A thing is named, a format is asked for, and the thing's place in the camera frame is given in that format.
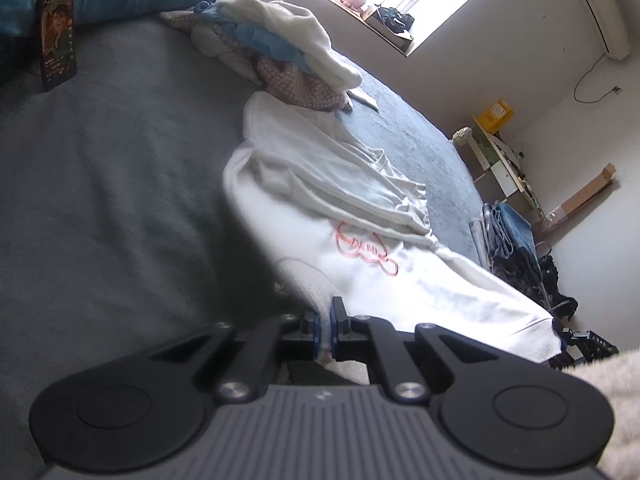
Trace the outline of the white bear print sweatshirt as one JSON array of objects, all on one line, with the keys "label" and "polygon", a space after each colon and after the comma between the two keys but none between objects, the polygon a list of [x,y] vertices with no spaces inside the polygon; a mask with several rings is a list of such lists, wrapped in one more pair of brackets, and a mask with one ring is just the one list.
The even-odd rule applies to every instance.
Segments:
[{"label": "white bear print sweatshirt", "polygon": [[529,361],[557,356],[551,315],[435,236],[426,189],[332,113],[257,92],[224,195],[285,286],[322,320],[349,315],[412,332],[432,323]]}]

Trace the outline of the dark clothes on windowsill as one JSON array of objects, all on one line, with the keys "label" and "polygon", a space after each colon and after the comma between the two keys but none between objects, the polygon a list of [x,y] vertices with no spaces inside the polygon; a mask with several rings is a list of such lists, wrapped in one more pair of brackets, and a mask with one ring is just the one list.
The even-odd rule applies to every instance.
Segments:
[{"label": "dark clothes on windowsill", "polygon": [[378,6],[364,22],[401,52],[406,53],[413,43],[410,32],[413,17],[409,14],[402,14],[395,8]]}]

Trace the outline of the stack of folded jeans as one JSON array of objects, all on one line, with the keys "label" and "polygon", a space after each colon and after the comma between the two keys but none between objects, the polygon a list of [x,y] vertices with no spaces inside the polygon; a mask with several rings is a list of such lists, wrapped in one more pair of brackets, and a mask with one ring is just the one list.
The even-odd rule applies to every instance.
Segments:
[{"label": "stack of folded jeans", "polygon": [[484,204],[478,220],[470,223],[482,237],[478,253],[488,270],[560,320],[571,320],[578,309],[575,298],[559,291],[559,272],[551,248],[538,255],[530,223],[507,203]]}]

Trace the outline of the white and green desk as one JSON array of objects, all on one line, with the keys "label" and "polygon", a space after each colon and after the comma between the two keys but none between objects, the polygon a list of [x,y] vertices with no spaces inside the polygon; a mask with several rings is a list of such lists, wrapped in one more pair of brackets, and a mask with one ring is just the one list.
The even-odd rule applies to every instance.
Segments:
[{"label": "white and green desk", "polygon": [[507,203],[532,226],[540,226],[544,211],[520,168],[514,164],[514,155],[503,151],[498,139],[474,125],[463,159],[485,203]]}]

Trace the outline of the grey bed sheet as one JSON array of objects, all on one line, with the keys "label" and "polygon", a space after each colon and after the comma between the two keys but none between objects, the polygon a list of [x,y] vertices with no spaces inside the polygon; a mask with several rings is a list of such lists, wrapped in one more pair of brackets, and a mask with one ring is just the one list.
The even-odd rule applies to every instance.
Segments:
[{"label": "grey bed sheet", "polygon": [[29,411],[54,382],[228,321],[351,306],[296,285],[232,212],[222,173],[255,87],[157,18],[78,30],[77,75],[1,87],[1,474],[44,463]]}]

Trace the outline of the white yarn ball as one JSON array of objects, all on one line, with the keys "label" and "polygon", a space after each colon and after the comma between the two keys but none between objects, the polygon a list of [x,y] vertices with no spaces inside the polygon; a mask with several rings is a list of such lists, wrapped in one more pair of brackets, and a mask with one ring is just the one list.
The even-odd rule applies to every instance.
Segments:
[{"label": "white yarn ball", "polygon": [[473,129],[471,127],[463,127],[456,131],[451,138],[451,142],[455,146],[463,146],[469,144],[473,140]]}]

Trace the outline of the white cloth strip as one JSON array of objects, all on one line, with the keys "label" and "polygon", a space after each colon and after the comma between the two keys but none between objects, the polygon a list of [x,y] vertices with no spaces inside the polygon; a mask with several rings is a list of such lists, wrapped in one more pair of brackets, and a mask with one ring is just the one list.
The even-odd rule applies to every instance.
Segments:
[{"label": "white cloth strip", "polygon": [[367,92],[363,91],[361,88],[349,89],[347,91],[347,95],[352,99],[361,104],[364,104],[367,107],[370,107],[371,110],[379,110],[378,102],[376,102],[375,98],[369,96]]}]

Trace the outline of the yellow box on desk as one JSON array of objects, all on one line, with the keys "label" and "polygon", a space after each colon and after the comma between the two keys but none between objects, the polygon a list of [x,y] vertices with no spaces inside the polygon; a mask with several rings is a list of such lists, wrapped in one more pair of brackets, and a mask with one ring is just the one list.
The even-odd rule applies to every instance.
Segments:
[{"label": "yellow box on desk", "polygon": [[484,112],[477,115],[477,122],[489,134],[497,133],[507,122],[510,122],[514,110],[504,99],[498,99]]}]

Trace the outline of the light blue garment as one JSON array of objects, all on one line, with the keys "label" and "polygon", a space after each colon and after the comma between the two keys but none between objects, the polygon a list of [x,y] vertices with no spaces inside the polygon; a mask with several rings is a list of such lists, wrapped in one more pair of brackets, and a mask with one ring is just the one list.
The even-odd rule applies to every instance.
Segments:
[{"label": "light blue garment", "polygon": [[197,3],[193,12],[206,23],[217,26],[223,34],[242,47],[252,49],[276,61],[295,63],[304,73],[312,73],[303,52],[277,34],[260,26],[225,18],[221,7],[209,1]]}]

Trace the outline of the cream fleece garment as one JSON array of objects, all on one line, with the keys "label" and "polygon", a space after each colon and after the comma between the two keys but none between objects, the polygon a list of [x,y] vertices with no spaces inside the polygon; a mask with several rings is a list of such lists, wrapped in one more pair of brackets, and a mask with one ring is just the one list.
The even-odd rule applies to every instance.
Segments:
[{"label": "cream fleece garment", "polygon": [[334,91],[355,89],[362,83],[358,70],[333,50],[329,34],[311,10],[280,0],[217,0],[214,7],[231,21],[261,27],[292,44],[303,53],[311,71]]}]

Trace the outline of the smartphone with lit screen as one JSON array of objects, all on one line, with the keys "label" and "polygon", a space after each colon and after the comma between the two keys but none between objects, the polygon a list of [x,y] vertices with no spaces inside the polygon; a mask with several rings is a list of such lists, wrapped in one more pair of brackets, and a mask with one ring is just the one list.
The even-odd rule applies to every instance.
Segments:
[{"label": "smartphone with lit screen", "polygon": [[75,0],[38,0],[40,76],[44,91],[76,75]]}]

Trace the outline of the cardboard panel against wall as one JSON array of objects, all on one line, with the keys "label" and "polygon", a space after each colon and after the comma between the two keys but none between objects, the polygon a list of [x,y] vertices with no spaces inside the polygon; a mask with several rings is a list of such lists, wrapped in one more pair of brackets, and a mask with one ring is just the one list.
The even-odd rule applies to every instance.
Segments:
[{"label": "cardboard panel against wall", "polygon": [[613,164],[607,164],[600,171],[600,174],[598,174],[597,177],[591,179],[564,203],[557,206],[547,214],[546,228],[548,230],[555,229],[559,224],[570,218],[570,216],[580,208],[586,206],[612,183],[615,175],[616,167]]}]

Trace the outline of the wall air conditioner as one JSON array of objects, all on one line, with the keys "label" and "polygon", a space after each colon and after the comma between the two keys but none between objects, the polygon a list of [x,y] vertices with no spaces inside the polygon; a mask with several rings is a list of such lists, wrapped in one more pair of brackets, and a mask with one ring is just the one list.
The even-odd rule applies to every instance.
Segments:
[{"label": "wall air conditioner", "polygon": [[596,25],[604,53],[623,61],[631,52],[628,32],[616,0],[582,0]]}]

